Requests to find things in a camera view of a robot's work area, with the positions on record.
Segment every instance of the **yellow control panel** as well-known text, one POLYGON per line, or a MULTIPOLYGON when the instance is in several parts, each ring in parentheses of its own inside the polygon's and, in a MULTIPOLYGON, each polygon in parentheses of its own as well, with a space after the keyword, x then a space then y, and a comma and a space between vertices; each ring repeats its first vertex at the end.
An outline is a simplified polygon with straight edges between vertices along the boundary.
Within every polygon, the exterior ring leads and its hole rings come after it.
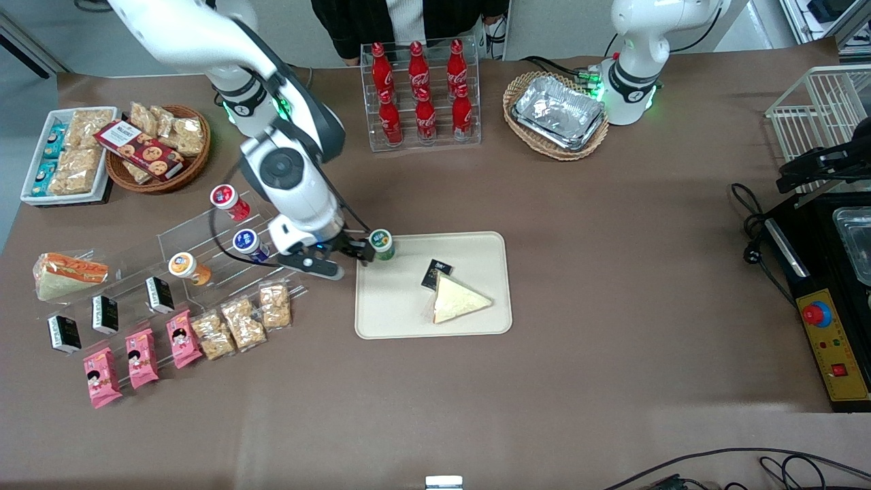
POLYGON ((868 387, 828 289, 795 300, 832 401, 868 400, 868 387))

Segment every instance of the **robotic arm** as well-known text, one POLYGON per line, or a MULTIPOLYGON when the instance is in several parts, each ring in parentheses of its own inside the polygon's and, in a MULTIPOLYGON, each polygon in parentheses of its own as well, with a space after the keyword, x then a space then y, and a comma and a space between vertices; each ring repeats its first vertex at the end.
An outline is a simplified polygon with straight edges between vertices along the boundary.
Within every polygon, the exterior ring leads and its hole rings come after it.
MULTIPOLYGON (((341 267, 328 260, 333 250, 364 262, 372 260, 371 246, 345 232, 341 197, 337 199, 320 169, 341 153, 344 127, 246 24, 244 15, 225 17, 202 0, 109 3, 158 61, 182 70, 204 71, 216 86, 223 84, 219 92, 239 98, 236 113, 256 116, 243 119, 243 133, 253 137, 241 146, 240 168, 252 187, 280 213, 269 223, 269 234, 281 252, 281 265, 339 279, 341 267), (168 34, 166 25, 184 25, 185 29, 168 34), (289 115, 276 112, 273 100, 289 105, 289 115), (265 124, 263 114, 268 116, 265 124), (262 126, 256 127, 257 120, 262 126)), ((239 0, 235 3, 246 5, 239 0)))
POLYGON ((641 119, 670 54, 666 33, 709 24, 730 2, 614 0, 611 21, 624 41, 619 58, 602 62, 608 122, 624 126, 641 119))

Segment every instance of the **black jacket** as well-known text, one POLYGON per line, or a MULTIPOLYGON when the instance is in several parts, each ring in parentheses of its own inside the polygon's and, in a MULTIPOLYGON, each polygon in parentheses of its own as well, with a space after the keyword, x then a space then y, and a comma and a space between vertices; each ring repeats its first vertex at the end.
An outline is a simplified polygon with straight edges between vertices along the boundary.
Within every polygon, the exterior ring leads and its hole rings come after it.
MULTIPOLYGON (((427 39, 453 37, 468 31, 481 15, 495 17, 505 13, 508 2, 423 0, 427 39)), ((312 0, 312 8, 342 58, 360 56, 360 44, 394 42, 393 23, 385 0, 312 0)))

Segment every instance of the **red bottle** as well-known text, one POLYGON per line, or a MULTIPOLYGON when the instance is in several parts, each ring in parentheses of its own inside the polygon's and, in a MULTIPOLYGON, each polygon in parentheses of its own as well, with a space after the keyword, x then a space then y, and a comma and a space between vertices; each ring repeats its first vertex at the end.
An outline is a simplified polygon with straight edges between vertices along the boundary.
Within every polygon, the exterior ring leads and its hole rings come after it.
POLYGON ((429 146, 436 142, 436 109, 429 102, 429 88, 421 88, 417 92, 420 100, 417 102, 417 138, 423 145, 429 146))
POLYGON ((454 140, 468 141, 472 136, 472 103, 469 102, 469 87, 466 84, 456 88, 453 113, 454 140))
POLYGON ((381 100, 381 108, 378 109, 378 117, 381 118, 381 129, 387 137, 387 146, 394 147, 402 144, 402 128, 399 124, 399 111, 393 105, 390 92, 384 91, 378 94, 381 100))
POLYGON ((384 56, 384 44, 372 44, 372 56, 375 61, 372 64, 372 79, 375 82, 375 90, 378 92, 379 99, 382 92, 387 92, 390 95, 390 100, 393 99, 393 68, 390 67, 390 62, 384 56))
POLYGON ((419 41, 411 43, 411 61, 408 62, 408 79, 411 81, 411 94, 420 100, 419 91, 429 91, 429 66, 423 57, 423 46, 419 41))
POLYGON ((450 58, 448 58, 448 99, 454 100, 456 88, 466 84, 466 58, 463 57, 463 41, 454 39, 450 42, 450 58))

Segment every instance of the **small black box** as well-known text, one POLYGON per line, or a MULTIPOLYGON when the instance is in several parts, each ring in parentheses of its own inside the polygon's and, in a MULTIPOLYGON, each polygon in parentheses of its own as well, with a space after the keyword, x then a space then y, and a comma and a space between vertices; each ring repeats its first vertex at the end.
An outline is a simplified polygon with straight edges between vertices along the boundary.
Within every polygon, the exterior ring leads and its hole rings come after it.
POLYGON ((51 348, 54 350, 71 354, 82 348, 75 320, 66 316, 53 316, 49 318, 49 333, 51 334, 51 348))
POLYGON ((436 259, 429 261, 429 269, 427 269, 427 274, 423 277, 423 281, 421 281, 421 285, 424 288, 436 290, 436 272, 441 270, 443 274, 450 276, 450 271, 454 270, 453 266, 450 266, 444 262, 439 262, 436 259))
POLYGON ((169 284, 159 277, 145 279, 148 288, 148 306, 159 313, 172 313, 175 304, 172 302, 172 291, 169 284))
POLYGON ((118 333, 118 303, 106 296, 91 299, 91 327, 106 335, 118 333))

